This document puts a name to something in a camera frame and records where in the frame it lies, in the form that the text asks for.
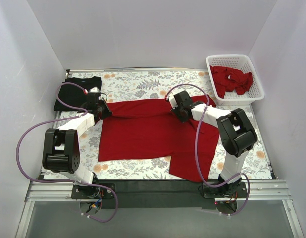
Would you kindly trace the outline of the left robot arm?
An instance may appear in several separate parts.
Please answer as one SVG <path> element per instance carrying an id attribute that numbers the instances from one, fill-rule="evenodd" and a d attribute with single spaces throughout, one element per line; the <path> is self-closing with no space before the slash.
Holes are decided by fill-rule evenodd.
<path id="1" fill-rule="evenodd" d="M 100 186 L 95 173 L 80 164 L 79 138 L 100 120 L 112 115 L 100 92 L 88 92 L 86 102 L 81 106 L 86 114 L 78 113 L 57 129 L 45 133 L 42 164 L 44 169 L 60 173 L 74 182 L 83 182 L 83 193 L 88 198 L 99 195 Z"/>

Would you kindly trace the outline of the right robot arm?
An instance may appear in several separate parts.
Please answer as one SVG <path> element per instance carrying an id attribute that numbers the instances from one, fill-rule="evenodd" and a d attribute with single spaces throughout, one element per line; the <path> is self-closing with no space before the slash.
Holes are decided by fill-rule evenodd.
<path id="1" fill-rule="evenodd" d="M 237 192 L 242 181 L 242 167 L 246 156 L 257 142 L 257 134 L 244 110 L 223 110 L 203 103 L 193 102 L 187 91 L 166 97 L 171 111 L 180 122 L 193 119 L 198 122 L 194 143 L 194 156 L 197 172 L 202 179 L 205 192 L 211 195 L 230 197 Z M 198 158 L 198 139 L 202 124 L 208 124 L 219 130 L 221 143 L 226 151 L 223 170 L 218 182 L 206 182 L 202 175 Z"/>

